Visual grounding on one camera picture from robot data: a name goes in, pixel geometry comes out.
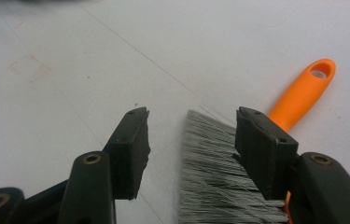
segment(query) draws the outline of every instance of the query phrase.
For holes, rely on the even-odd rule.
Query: gray bristles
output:
[[[187,115],[179,223],[277,223],[283,201],[265,201],[231,155],[235,128],[199,112]]]

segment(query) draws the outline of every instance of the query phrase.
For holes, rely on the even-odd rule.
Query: white table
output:
[[[147,106],[150,161],[118,221],[176,223],[188,109],[269,112],[321,58],[336,77],[291,134],[350,174],[350,1],[0,0],[0,188],[59,183]]]

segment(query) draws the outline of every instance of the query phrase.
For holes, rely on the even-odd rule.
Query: orange handle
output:
[[[311,63],[283,93],[268,117],[288,132],[317,102],[334,73],[335,63],[330,59]]]

